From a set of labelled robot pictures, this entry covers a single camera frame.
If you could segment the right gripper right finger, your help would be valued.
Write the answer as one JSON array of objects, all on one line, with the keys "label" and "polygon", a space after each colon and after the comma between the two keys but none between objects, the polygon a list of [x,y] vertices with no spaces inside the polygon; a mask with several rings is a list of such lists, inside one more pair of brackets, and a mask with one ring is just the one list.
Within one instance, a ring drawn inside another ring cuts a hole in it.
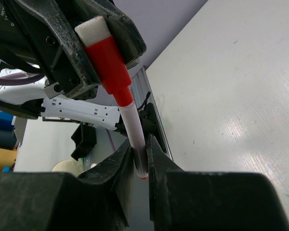
[{"label": "right gripper right finger", "polygon": [[273,184],[250,172],[185,171],[147,140],[150,219],[157,231],[289,231]]}]

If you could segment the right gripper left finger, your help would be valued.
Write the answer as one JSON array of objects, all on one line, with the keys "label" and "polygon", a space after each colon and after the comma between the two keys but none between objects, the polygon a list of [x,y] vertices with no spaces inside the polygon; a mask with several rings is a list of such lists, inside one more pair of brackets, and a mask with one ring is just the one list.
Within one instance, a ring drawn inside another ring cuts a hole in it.
[{"label": "right gripper left finger", "polygon": [[133,175],[129,141],[79,176],[0,172],[0,231],[124,231]]}]

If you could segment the red pen cap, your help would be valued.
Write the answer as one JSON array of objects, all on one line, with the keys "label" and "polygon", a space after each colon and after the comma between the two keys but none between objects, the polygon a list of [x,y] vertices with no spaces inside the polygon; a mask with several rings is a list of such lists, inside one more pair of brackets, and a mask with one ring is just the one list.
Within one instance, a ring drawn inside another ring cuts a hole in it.
[{"label": "red pen cap", "polygon": [[105,19],[97,16],[76,26],[75,32],[106,92],[114,96],[118,106],[130,105],[131,77]]}]

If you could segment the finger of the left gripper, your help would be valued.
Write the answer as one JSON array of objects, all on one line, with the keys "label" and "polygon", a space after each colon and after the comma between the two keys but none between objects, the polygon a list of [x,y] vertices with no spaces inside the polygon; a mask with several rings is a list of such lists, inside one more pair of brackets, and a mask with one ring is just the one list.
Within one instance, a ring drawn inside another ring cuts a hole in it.
[{"label": "finger of the left gripper", "polygon": [[83,0],[81,15],[85,20],[102,16],[128,69],[138,65],[146,44],[136,25],[112,0]]}]

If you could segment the white marker red tip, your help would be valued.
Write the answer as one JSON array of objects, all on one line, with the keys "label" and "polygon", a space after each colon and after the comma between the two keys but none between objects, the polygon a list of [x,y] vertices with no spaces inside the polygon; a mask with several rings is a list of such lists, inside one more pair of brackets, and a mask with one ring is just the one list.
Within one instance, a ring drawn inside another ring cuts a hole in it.
[{"label": "white marker red tip", "polygon": [[148,177],[148,157],[144,133],[135,102],[132,101],[129,105],[119,106],[118,108],[132,147],[137,175],[141,179],[146,179]]}]

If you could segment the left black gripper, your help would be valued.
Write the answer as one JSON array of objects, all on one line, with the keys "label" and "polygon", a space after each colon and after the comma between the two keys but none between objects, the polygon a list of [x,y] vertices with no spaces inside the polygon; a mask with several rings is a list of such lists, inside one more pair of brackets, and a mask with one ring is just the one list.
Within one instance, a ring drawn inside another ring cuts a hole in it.
[{"label": "left black gripper", "polygon": [[82,0],[0,0],[0,46],[33,63],[66,97],[89,100],[99,77],[74,28],[86,21]]}]

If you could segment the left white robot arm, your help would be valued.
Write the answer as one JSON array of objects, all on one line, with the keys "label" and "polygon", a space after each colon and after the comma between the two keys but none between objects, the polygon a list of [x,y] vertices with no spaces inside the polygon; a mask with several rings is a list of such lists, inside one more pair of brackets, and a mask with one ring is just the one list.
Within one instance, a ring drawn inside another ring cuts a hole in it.
[{"label": "left white robot arm", "polygon": [[0,0],[0,110],[125,134],[128,70],[146,51],[111,0]]}]

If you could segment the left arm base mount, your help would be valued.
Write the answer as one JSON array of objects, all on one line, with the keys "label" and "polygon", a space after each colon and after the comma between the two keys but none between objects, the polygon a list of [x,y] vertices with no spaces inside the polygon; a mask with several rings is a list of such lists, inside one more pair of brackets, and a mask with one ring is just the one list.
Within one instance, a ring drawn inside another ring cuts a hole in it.
[{"label": "left arm base mount", "polygon": [[[156,128],[155,124],[148,120],[148,112],[146,111],[146,108],[144,108],[144,110],[140,110],[143,106],[146,106],[146,101],[149,95],[150,92],[146,95],[146,99],[141,107],[137,108],[145,138],[147,138],[149,134],[153,134]],[[96,129],[92,126],[80,123],[78,128],[71,136],[71,139],[74,141],[76,146],[75,150],[71,154],[71,157],[76,161],[80,158],[85,158],[97,144]]]}]

